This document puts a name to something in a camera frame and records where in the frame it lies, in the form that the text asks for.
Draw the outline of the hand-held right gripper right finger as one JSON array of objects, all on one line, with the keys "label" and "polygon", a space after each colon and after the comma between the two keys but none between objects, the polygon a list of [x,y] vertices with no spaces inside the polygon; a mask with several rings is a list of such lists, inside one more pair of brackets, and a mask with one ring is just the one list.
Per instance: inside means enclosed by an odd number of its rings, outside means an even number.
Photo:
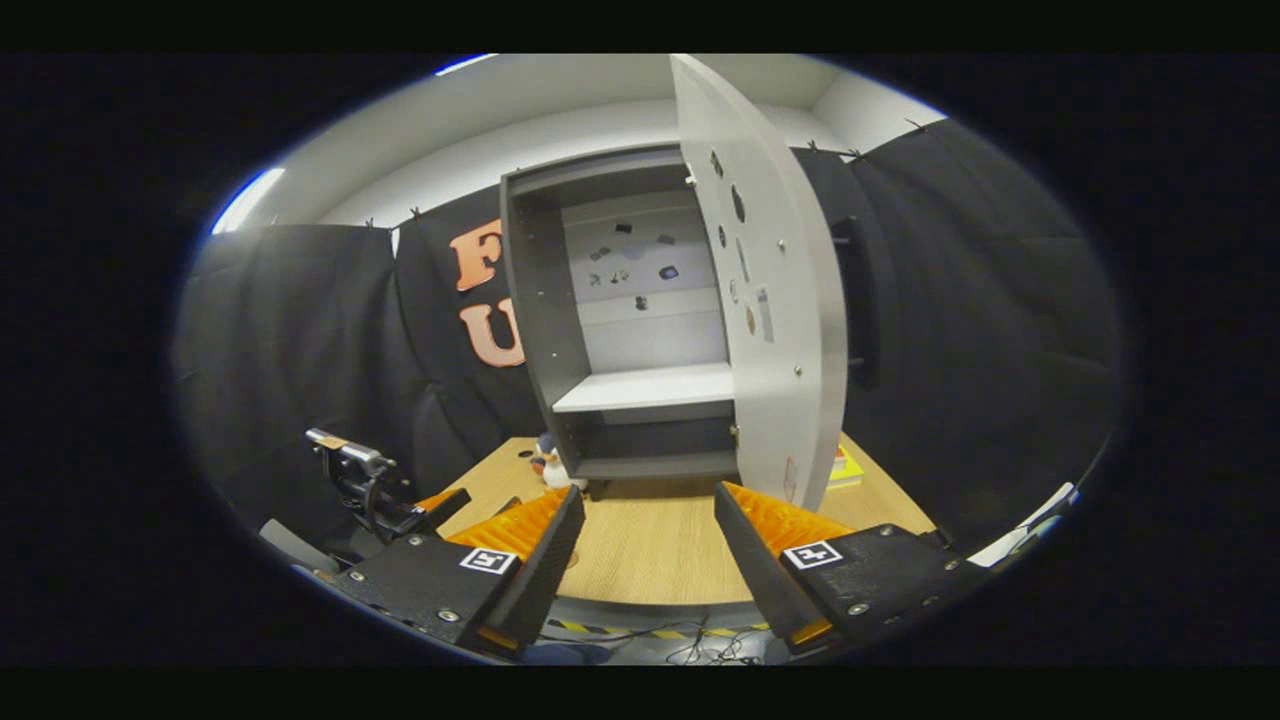
[{"label": "hand-held right gripper right finger", "polygon": [[717,487],[714,516],[755,606],[794,653],[878,644],[991,579],[895,524],[854,529],[735,483]]}]

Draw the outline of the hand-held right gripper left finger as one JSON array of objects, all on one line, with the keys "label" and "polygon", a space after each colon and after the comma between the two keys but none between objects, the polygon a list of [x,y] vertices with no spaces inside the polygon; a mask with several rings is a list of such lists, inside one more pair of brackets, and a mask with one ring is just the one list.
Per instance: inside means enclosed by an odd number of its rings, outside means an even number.
[{"label": "hand-held right gripper left finger", "polygon": [[547,624],[584,523],[580,489],[553,489],[449,537],[407,534],[330,587],[431,644],[517,660]]}]

